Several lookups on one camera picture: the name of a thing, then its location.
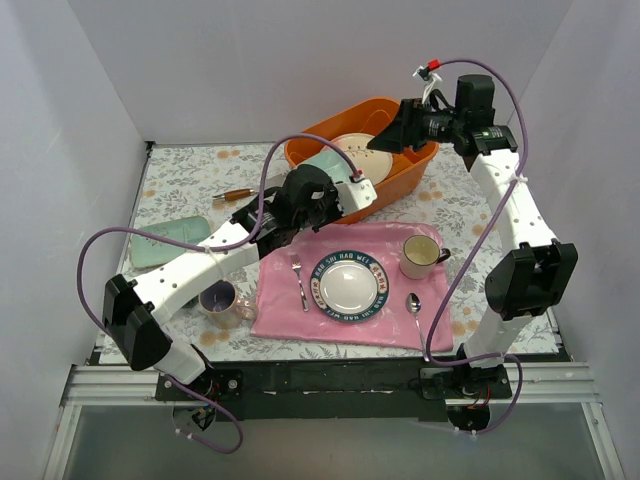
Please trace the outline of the pink bottom plate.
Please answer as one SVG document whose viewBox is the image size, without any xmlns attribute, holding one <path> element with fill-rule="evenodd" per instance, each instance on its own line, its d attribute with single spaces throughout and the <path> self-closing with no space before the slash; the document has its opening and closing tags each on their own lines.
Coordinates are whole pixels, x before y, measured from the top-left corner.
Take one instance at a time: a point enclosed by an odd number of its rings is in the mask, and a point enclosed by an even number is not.
<svg viewBox="0 0 640 480">
<path fill-rule="evenodd" d="M 349 133 L 340 135 L 332 143 L 343 150 L 374 185 L 378 185 L 390 174 L 393 166 L 391 153 L 372 150 L 368 143 L 373 139 L 366 133 Z"/>
</svg>

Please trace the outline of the pink purple ceramic mug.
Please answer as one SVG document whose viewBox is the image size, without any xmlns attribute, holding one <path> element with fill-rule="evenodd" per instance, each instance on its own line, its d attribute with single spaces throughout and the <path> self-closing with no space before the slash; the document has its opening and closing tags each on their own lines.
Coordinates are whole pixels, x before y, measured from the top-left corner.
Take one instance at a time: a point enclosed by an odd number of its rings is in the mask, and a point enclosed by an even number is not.
<svg viewBox="0 0 640 480">
<path fill-rule="evenodd" d="M 241 298 L 234 285 L 225 280 L 202 291 L 198 300 L 213 324 L 224 330 L 236 328 L 242 322 L 254 322 L 259 314 L 257 305 Z"/>
</svg>

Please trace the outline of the green rectangular ceramic plate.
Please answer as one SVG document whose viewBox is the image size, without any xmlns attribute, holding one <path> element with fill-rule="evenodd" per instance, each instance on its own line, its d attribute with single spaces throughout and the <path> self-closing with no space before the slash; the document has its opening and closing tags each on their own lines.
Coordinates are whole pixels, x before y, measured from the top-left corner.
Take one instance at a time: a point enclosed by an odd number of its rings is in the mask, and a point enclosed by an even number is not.
<svg viewBox="0 0 640 480">
<path fill-rule="evenodd" d="M 296 168 L 303 165 L 319 168 L 325 172 L 334 183 L 347 183 L 352 180 L 352 177 L 357 178 L 359 176 L 359 174 L 354 173 L 352 169 L 354 163 L 351 156 L 346 153 L 341 155 L 330 148 L 325 148 L 319 153 L 300 162 Z"/>
</svg>

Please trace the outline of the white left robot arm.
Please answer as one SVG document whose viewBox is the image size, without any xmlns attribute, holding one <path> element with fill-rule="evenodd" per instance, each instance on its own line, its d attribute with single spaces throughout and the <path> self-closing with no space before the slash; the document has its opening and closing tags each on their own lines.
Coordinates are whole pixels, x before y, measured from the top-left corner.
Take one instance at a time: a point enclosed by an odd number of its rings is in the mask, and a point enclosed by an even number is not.
<svg viewBox="0 0 640 480">
<path fill-rule="evenodd" d="M 174 260 L 132 280 L 121 274 L 108 280 L 102 310 L 107 334 L 132 370 L 154 368 L 178 380 L 188 398 L 205 398 L 213 386 L 208 362 L 196 347 L 172 339 L 164 324 L 207 287 L 288 246 L 300 232 L 318 231 L 367 206 L 368 192 L 367 185 L 299 166 Z"/>
</svg>

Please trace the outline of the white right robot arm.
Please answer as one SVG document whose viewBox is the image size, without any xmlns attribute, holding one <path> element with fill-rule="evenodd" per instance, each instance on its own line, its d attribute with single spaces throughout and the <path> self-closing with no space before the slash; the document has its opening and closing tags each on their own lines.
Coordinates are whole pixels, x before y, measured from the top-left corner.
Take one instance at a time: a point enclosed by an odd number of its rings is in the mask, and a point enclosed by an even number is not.
<svg viewBox="0 0 640 480">
<path fill-rule="evenodd" d="M 562 243 L 542 219 L 519 169 L 522 150 L 505 125 L 494 122 L 494 81 L 481 74 L 458 78 L 455 102 L 439 90 L 438 74 L 423 68 L 420 98 L 404 99 L 390 124 L 369 148 L 398 153 L 429 141 L 448 143 L 478 183 L 500 235 L 503 258 L 485 280 L 486 311 L 453 362 L 420 372 L 427 399 L 479 394 L 508 398 L 505 356 L 520 332 L 562 298 L 578 253 Z"/>
</svg>

